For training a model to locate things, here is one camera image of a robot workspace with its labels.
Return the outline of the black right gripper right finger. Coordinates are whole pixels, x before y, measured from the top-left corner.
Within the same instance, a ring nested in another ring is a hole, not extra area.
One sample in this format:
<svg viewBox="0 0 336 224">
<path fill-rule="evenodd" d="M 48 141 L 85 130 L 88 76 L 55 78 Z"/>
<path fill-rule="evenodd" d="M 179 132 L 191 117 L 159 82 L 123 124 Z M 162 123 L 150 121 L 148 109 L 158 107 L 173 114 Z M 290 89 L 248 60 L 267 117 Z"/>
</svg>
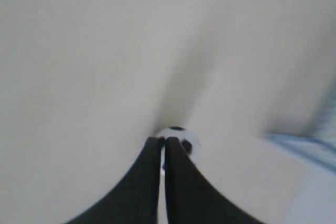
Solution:
<svg viewBox="0 0 336 224">
<path fill-rule="evenodd" d="M 175 137 L 165 143 L 165 197 L 169 223 L 256 223 L 208 182 Z"/>
</svg>

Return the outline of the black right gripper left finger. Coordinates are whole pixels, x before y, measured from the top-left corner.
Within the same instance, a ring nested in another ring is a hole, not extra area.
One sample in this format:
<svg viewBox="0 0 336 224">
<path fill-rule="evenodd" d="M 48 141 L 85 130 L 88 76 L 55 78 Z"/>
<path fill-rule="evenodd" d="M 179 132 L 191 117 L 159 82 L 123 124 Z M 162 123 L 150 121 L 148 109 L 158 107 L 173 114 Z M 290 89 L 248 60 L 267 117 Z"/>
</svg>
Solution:
<svg viewBox="0 0 336 224">
<path fill-rule="evenodd" d="M 69 223 L 157 223 L 164 138 L 149 137 L 125 176 Z"/>
</svg>

